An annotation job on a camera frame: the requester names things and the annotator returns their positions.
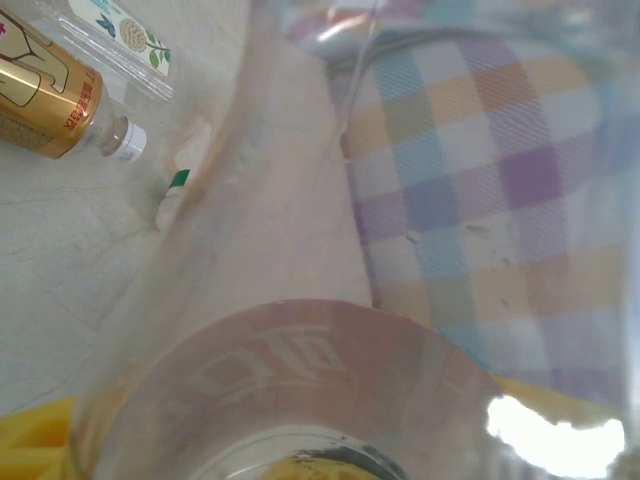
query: checkered cloth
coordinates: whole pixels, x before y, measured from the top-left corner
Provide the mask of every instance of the checkered cloth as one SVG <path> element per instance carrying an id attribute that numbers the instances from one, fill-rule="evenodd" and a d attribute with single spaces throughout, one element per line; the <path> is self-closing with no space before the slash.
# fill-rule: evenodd
<path id="1" fill-rule="evenodd" d="M 374 306 L 493 374 L 621 408 L 637 135 L 612 141 L 615 81 L 597 57 L 492 38 L 378 58 L 343 139 Z"/>

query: bottle cap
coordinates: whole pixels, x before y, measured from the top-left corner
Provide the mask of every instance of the bottle cap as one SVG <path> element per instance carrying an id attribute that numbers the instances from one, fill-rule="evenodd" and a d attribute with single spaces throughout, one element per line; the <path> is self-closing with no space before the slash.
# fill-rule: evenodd
<path id="1" fill-rule="evenodd" d="M 116 158 L 125 163 L 135 162 L 140 158 L 140 155 L 142 155 L 144 147 L 146 146 L 147 132 L 135 123 L 129 122 L 127 134 L 125 135 L 124 140 L 115 153 L 110 155 L 110 157 Z"/>

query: pastel plaid towel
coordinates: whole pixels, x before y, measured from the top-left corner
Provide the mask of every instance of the pastel plaid towel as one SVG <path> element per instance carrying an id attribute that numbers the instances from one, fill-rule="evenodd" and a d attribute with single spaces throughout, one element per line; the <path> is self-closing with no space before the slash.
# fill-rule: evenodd
<path id="1" fill-rule="evenodd" d="M 611 141 L 615 81 L 597 57 L 491 38 L 375 60 L 344 135 L 374 306 L 493 374 L 621 408 L 637 135 Z"/>

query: yellow object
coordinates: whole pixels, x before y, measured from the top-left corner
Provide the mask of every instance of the yellow object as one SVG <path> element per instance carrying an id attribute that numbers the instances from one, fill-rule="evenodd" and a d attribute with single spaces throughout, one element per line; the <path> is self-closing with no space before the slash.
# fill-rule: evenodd
<path id="1" fill-rule="evenodd" d="M 285 458 L 275 463 L 260 480 L 377 480 L 364 470 L 324 459 Z"/>
<path id="2" fill-rule="evenodd" d="M 619 418 L 619 413 L 589 402 L 501 377 L 505 394 L 539 412 L 549 421 L 589 426 Z M 0 479 L 79 480 L 67 447 L 75 399 L 69 398 L 0 418 Z M 286 458 L 273 465 L 262 480 L 375 480 L 350 465 L 323 459 Z"/>
<path id="3" fill-rule="evenodd" d="M 577 428 L 586 428 L 602 425 L 612 418 L 622 418 L 620 412 L 585 400 L 568 397 L 533 385 L 514 382 L 507 378 L 494 378 L 506 395 L 538 412 L 551 423 L 562 421 Z"/>
<path id="4" fill-rule="evenodd" d="M 77 480 L 67 437 L 74 399 L 0 418 L 0 479 Z"/>

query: table surface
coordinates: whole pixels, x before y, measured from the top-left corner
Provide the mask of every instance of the table surface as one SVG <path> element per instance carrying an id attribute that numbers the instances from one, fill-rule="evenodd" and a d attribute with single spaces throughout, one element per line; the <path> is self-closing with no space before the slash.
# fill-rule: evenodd
<path id="1" fill-rule="evenodd" d="M 183 90 L 202 92 L 204 84 L 212 99 L 205 108 L 215 117 L 216 105 L 228 104 L 230 71 L 241 56 L 246 13 L 237 0 L 197 0 L 184 8 L 186 0 L 119 3 L 199 62 L 199 73 Z M 211 28 L 194 28 L 194 22 Z M 337 119 L 323 63 L 296 48 L 282 55 L 290 67 L 274 82 L 279 88 L 269 100 L 284 106 L 288 118 L 271 125 L 264 197 L 217 266 L 222 281 L 208 300 L 218 313 L 298 297 L 371 304 L 343 159 L 337 145 L 325 156 Z M 150 111 L 135 120 L 153 128 L 172 119 Z M 168 177 L 158 159 L 132 166 L 89 154 L 52 161 L 4 144 L 0 163 L 4 415 L 78 393 L 78 372 L 95 350 L 98 332 L 162 238 L 154 218 Z M 274 262 L 286 267 L 272 269 Z"/>
<path id="2" fill-rule="evenodd" d="M 190 2 L 178 21 L 180 0 L 119 3 L 191 58 L 208 55 L 208 80 L 228 83 L 243 30 L 232 1 Z M 198 17 L 214 28 L 196 42 L 189 21 Z M 145 115 L 153 125 L 154 112 Z M 0 415 L 77 392 L 101 322 L 160 239 L 159 163 L 89 153 L 53 161 L 0 144 Z"/>

